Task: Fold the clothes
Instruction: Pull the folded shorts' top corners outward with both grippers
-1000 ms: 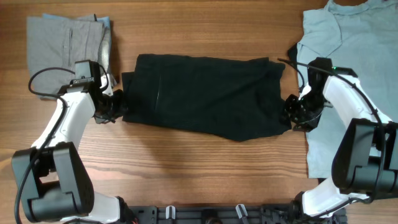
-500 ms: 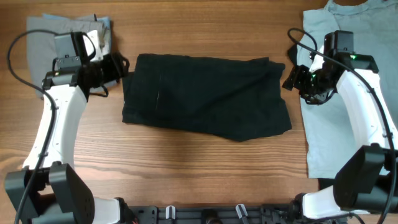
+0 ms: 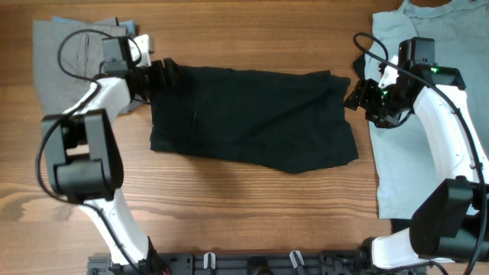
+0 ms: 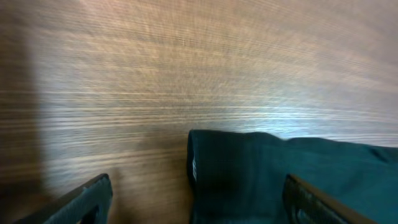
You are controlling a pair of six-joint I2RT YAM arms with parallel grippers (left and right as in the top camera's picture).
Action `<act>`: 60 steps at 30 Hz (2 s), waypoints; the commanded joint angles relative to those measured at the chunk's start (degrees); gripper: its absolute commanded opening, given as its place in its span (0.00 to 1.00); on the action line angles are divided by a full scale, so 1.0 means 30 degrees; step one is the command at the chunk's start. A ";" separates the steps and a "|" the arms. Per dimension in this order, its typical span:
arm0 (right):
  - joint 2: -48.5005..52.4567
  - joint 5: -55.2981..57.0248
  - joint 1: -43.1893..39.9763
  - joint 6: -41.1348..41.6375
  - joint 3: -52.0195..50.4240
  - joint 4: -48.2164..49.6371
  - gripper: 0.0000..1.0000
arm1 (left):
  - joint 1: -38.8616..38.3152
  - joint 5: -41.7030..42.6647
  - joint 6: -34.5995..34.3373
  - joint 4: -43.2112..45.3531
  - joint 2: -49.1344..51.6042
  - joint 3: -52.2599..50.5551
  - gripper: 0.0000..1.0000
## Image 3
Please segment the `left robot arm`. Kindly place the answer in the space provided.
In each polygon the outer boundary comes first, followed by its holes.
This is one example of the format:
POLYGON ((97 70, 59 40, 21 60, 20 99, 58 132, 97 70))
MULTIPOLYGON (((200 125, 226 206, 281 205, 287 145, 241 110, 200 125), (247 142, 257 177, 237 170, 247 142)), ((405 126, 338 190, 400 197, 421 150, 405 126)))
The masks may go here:
POLYGON ((43 118, 43 138, 35 160, 47 166, 51 198, 78 206, 92 220, 110 255, 106 273, 169 274, 170 267, 134 220, 121 186, 124 170, 112 122, 131 101, 147 99, 164 80, 163 66, 151 61, 151 37, 111 37, 102 41, 99 74, 87 79, 86 94, 58 115, 43 118))

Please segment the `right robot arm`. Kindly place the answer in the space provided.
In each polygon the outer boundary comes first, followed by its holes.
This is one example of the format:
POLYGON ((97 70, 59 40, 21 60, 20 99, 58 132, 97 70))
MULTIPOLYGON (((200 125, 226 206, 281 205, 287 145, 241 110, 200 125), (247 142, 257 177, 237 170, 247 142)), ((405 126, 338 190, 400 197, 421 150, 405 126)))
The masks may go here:
POLYGON ((397 273, 444 263, 472 272, 488 259, 488 160, 471 122, 465 82, 435 61, 435 42, 413 37, 396 56, 379 58, 381 79, 363 79, 344 102, 362 108, 377 128, 417 116, 426 133, 438 187, 414 212, 410 226, 365 243, 362 270, 397 273))

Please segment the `black shorts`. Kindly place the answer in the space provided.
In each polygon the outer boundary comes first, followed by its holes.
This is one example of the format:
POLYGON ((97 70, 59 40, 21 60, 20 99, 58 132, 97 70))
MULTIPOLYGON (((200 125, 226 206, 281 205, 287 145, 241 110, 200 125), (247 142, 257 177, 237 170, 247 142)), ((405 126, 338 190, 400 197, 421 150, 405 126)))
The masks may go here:
POLYGON ((151 99, 152 150, 286 173, 358 158, 343 107, 349 78, 328 70, 296 75, 179 66, 182 84, 151 99))

